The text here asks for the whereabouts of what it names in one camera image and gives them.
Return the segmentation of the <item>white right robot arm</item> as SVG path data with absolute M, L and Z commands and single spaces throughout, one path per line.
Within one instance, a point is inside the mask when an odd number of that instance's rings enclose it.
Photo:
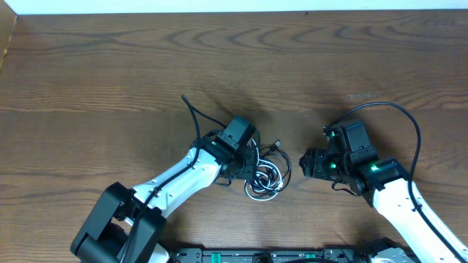
M 308 148 L 299 165 L 308 178 L 342 184 L 363 197 L 403 237 L 421 262 L 466 262 L 467 247 L 430 208 L 395 158 L 381 158 L 362 121 L 324 129 L 326 149 Z

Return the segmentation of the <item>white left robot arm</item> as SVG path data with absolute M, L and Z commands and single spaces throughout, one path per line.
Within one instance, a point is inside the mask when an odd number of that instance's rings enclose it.
M 235 117 L 222 131 L 197 138 L 185 157 L 150 181 L 132 188 L 108 186 L 71 243 L 82 262 L 168 262 L 159 244 L 169 215 L 220 177 L 251 179 L 258 163 L 256 128 Z

